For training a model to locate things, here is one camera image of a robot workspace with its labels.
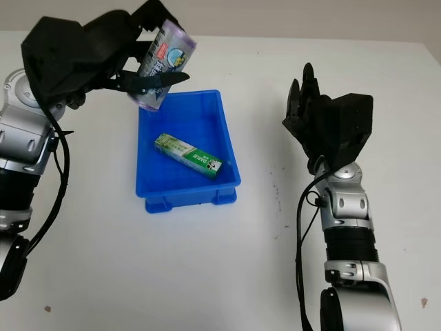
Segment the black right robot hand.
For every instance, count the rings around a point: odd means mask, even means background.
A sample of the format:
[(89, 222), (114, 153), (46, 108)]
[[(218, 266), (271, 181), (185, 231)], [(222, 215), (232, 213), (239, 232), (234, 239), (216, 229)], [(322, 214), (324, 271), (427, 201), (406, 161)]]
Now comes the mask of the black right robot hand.
[(283, 125), (307, 155), (310, 174), (315, 174), (317, 164), (325, 159), (325, 130), (320, 127), (320, 122), (324, 119), (321, 112), (330, 101), (330, 97), (320, 93), (313, 66), (310, 62), (306, 63), (302, 81), (294, 79), (291, 84)]

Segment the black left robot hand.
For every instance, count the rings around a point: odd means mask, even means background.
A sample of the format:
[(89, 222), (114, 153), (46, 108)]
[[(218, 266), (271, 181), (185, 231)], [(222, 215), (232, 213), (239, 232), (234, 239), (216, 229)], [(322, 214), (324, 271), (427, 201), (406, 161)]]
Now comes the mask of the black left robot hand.
[(141, 78), (137, 73), (123, 69), (129, 58), (142, 62), (152, 45), (151, 41), (138, 40), (142, 31), (152, 32), (167, 20), (178, 24), (161, 1), (146, 1), (133, 14), (113, 10), (85, 24), (83, 29), (101, 67), (83, 88), (84, 93), (107, 89), (145, 94), (150, 89), (166, 88), (188, 80), (186, 73), (162, 73)]

